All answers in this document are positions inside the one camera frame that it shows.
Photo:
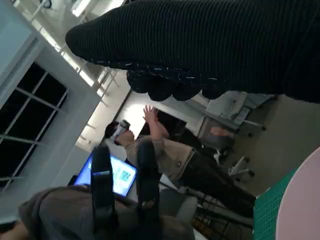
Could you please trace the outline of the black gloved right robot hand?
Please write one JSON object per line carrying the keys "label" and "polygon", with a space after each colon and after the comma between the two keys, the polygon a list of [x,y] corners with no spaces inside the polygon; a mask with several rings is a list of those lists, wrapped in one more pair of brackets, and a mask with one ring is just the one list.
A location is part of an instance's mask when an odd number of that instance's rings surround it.
{"label": "black gloved right robot hand", "polygon": [[153,101],[228,91],[320,101],[317,0],[137,0],[70,29],[87,62]]}

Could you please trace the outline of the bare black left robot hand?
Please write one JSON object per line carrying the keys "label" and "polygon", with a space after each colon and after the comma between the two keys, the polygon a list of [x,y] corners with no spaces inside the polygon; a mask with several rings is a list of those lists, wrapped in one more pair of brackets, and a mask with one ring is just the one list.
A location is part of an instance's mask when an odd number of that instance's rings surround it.
{"label": "bare black left robot hand", "polygon": [[158,173],[154,145],[152,141],[144,140],[137,151],[138,203],[134,208],[116,210],[109,147],[99,145],[94,149],[90,179],[93,235],[96,240],[162,239]]}

